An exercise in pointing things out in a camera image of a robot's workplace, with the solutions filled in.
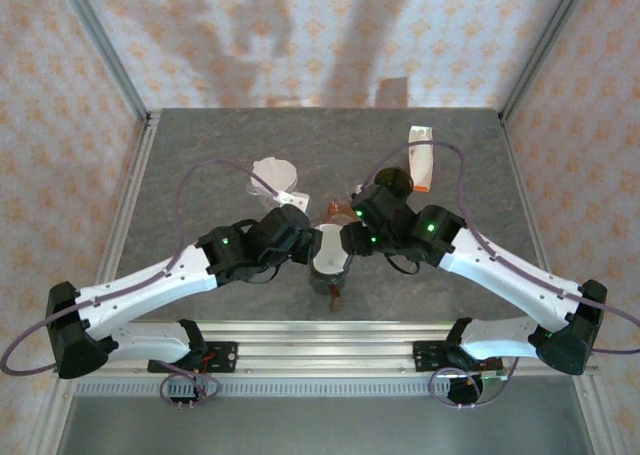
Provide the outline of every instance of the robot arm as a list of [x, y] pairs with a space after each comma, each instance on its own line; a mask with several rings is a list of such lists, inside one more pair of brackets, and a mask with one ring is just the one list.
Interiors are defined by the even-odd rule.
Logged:
[[[593, 280], [578, 285], [552, 276], [485, 239], [493, 251], [488, 253], [461, 217], [434, 205], [416, 214], [405, 202], [405, 195], [382, 184], [358, 194], [351, 207], [364, 223], [342, 229], [344, 251], [365, 256], [380, 252], [388, 259], [402, 255], [416, 264], [427, 262], [482, 285], [528, 315], [456, 321], [446, 341], [447, 356], [455, 366], [467, 369], [487, 358], [527, 356], [565, 373], [584, 371], [602, 312], [562, 294], [580, 292], [582, 297], [604, 303], [605, 287]], [[47, 315], [73, 304], [94, 302], [47, 327], [59, 376], [79, 377], [107, 361], [140, 358], [193, 370], [207, 350], [195, 322], [163, 324], [155, 332], [130, 327], [128, 322], [194, 293], [249, 281], [289, 259], [307, 264], [318, 253], [320, 242], [321, 232], [310, 228], [306, 215], [293, 205], [284, 205], [260, 222], [215, 228], [182, 251], [170, 270], [164, 261], [108, 284], [80, 290], [69, 282], [53, 287]], [[141, 283], [158, 274], [162, 275], [153, 283]], [[544, 283], [535, 283], [535, 279]], [[99, 303], [100, 297], [122, 290], [129, 292]]]
[[[75, 378], [108, 361], [147, 359], [192, 370], [206, 353], [195, 322], [139, 327], [131, 320], [175, 300], [211, 291], [278, 269], [287, 260], [306, 264], [320, 245], [320, 233], [293, 205], [275, 208], [260, 222], [213, 229], [184, 249], [171, 269], [169, 260], [102, 285], [76, 290], [69, 282], [49, 293], [47, 315], [73, 304], [93, 303], [51, 323], [47, 330], [61, 378]], [[151, 277], [153, 283], [145, 284]], [[101, 302], [100, 297], [124, 293]]]
[[364, 223], [343, 228], [345, 251], [427, 262], [482, 285], [528, 315], [458, 320], [446, 343], [450, 361], [467, 369], [489, 357], [528, 356], [565, 373], [583, 373], [603, 314], [562, 294], [604, 303], [606, 288], [594, 280], [579, 285], [550, 275], [483, 237], [494, 251], [487, 253], [464, 219], [435, 205], [416, 214], [405, 203], [407, 195], [406, 189], [376, 184], [355, 196], [351, 207]]

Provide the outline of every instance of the granite surface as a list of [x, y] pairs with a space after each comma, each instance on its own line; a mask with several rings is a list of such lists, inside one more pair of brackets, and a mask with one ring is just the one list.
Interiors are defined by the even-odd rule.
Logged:
[[[467, 154], [466, 199], [480, 230], [534, 262], [535, 252], [497, 114], [484, 109], [170, 109], [162, 112], [120, 261], [118, 276], [169, 257], [175, 249], [173, 197], [180, 177], [207, 158], [251, 167], [274, 156], [298, 169], [298, 190], [311, 195], [319, 223], [334, 198], [353, 187], [385, 154], [405, 142], [412, 125], [433, 127], [434, 138]], [[399, 157], [396, 165], [406, 165]], [[432, 190], [414, 194], [414, 209], [439, 204], [459, 213], [457, 156], [436, 148]], [[182, 201], [187, 240], [218, 225], [260, 219], [267, 210], [246, 193], [246, 174], [228, 167], [196, 171]], [[235, 283], [193, 295], [145, 316], [150, 320], [399, 320], [450, 322], [498, 319], [521, 312], [473, 282], [423, 266], [416, 276], [394, 271], [382, 256], [356, 259], [342, 293], [342, 310], [316, 294], [308, 268], [285, 264], [266, 285]]]

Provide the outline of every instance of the white cup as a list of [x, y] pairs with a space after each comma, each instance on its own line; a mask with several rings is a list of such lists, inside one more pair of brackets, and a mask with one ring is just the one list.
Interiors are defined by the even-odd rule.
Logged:
[[[253, 173], [262, 178], [276, 191], [287, 193], [296, 191], [298, 171], [287, 160], [279, 160], [274, 157], [263, 158], [253, 162]], [[273, 194], [253, 177], [247, 184], [247, 193], [259, 196], [260, 203], [268, 210], [280, 205], [273, 199]]]

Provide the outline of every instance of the black cable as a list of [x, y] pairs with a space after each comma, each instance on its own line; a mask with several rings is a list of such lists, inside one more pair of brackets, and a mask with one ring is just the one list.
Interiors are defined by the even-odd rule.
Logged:
[[[282, 266], [282, 264], [280, 265], [276, 265], [276, 269], [273, 272], [273, 275], [271, 275], [271, 277], [269, 278], [269, 280], [264, 280], [262, 282], [252, 282], [251, 279], [249, 280], [243, 280], [243, 282], [245, 283], [251, 283], [253, 285], [263, 285], [265, 283], [269, 283], [271, 280], [273, 280], [274, 278], [276, 278], [276, 275], [278, 275], [278, 272], [280, 271], [280, 267]], [[267, 269], [263, 270], [262, 272], [258, 272], [258, 273], [264, 273], [266, 272]]]
[[395, 268], [398, 272], [403, 273], [404, 275], [415, 275], [416, 273], [418, 273], [420, 271], [420, 264], [417, 262], [413, 262], [416, 264], [416, 269], [413, 272], [408, 272], [407, 270], [405, 270], [404, 268], [400, 268], [396, 262], [394, 262], [391, 259], [391, 255], [385, 253], [384, 254], [384, 258], [387, 260], [387, 262], [389, 262], [389, 265], [391, 265], [393, 268]]

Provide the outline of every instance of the floral wallpaper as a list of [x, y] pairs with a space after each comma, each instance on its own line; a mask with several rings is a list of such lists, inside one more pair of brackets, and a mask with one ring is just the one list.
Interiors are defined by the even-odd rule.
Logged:
[[558, 1], [92, 3], [149, 109], [500, 109]]
[[[640, 316], [640, 0], [582, 0], [508, 127], [553, 269], [595, 278]], [[605, 316], [597, 345], [637, 348]], [[599, 356], [628, 453], [640, 447], [640, 358]]]
[[[136, 121], [66, 0], [0, 0], [0, 348], [49, 288], [91, 284]], [[44, 332], [16, 368], [52, 361]], [[0, 453], [25, 453], [50, 375], [0, 373]]]

